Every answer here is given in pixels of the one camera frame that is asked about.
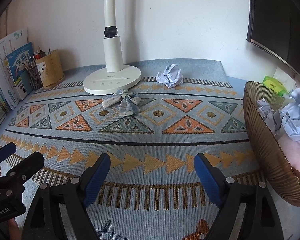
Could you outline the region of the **person's left hand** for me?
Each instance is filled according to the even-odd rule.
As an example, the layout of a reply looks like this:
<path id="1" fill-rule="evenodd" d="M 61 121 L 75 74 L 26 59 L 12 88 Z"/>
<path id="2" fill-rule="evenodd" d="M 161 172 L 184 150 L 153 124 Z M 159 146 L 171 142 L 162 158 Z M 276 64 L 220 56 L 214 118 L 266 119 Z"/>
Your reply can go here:
<path id="1" fill-rule="evenodd" d="M 10 236 L 10 240 L 21 240 L 21 230 L 19 229 L 18 224 L 16 223 L 15 219 L 9 219 L 7 221 L 8 225 L 8 232 Z"/>

